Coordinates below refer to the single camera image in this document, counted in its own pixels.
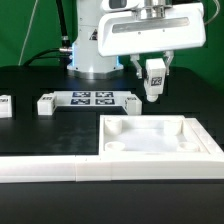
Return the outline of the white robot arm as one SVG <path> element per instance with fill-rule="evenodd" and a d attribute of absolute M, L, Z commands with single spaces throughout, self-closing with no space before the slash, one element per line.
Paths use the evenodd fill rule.
<path fill-rule="evenodd" d="M 201 47 L 206 41 L 204 7 L 172 0 L 78 0 L 78 37 L 70 72 L 102 79 L 121 70 L 121 56 L 133 63 L 144 53 Z"/>

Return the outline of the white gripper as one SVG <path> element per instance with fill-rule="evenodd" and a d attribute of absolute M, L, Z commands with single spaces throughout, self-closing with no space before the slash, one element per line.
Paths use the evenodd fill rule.
<path fill-rule="evenodd" d="M 165 10 L 164 18 L 137 18 L 136 11 L 111 12 L 98 27 L 98 50 L 102 56 L 131 55 L 138 79 L 143 78 L 138 54 L 164 52 L 166 75 L 174 52 L 201 47 L 206 41 L 202 3 L 178 4 Z"/>

